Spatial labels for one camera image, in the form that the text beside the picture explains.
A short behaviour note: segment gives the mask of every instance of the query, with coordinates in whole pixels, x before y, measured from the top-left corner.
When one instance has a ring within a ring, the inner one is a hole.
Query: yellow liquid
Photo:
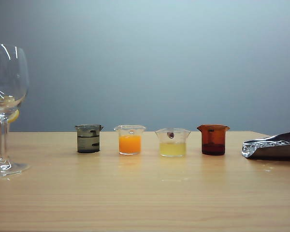
[[[186,154],[185,143],[163,143],[160,144],[160,154],[162,156],[184,156]]]

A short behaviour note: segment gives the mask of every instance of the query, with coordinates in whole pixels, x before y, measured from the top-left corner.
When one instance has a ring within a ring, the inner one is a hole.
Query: wine glass base
[[[2,170],[0,168],[0,177],[13,175],[13,174],[19,174],[23,170],[26,170],[28,168],[29,168],[29,165],[25,163],[11,163],[11,167],[7,170]]]

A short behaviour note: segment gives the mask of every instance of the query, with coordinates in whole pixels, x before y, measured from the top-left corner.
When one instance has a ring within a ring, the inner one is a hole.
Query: glass beaker
[[[225,153],[226,131],[230,127],[225,125],[208,124],[197,127],[202,134],[202,153],[220,156]]]
[[[121,155],[136,155],[141,152],[141,134],[146,130],[146,127],[119,125],[114,130],[118,132],[118,149]]]
[[[186,140],[190,131],[181,128],[165,128],[155,131],[159,138],[160,154],[181,157],[186,154]]]
[[[100,151],[100,131],[103,126],[94,125],[78,125],[75,126],[77,131],[77,152],[93,153]]]

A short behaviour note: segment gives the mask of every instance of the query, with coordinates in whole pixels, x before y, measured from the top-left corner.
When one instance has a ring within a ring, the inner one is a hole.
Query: brown liquid
[[[212,156],[221,156],[225,152],[225,146],[223,144],[203,144],[202,153]]]

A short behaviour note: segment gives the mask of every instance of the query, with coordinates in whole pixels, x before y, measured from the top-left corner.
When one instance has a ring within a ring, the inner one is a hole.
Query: light blue background
[[[13,131],[290,131],[290,0],[0,0],[0,42],[29,63]]]

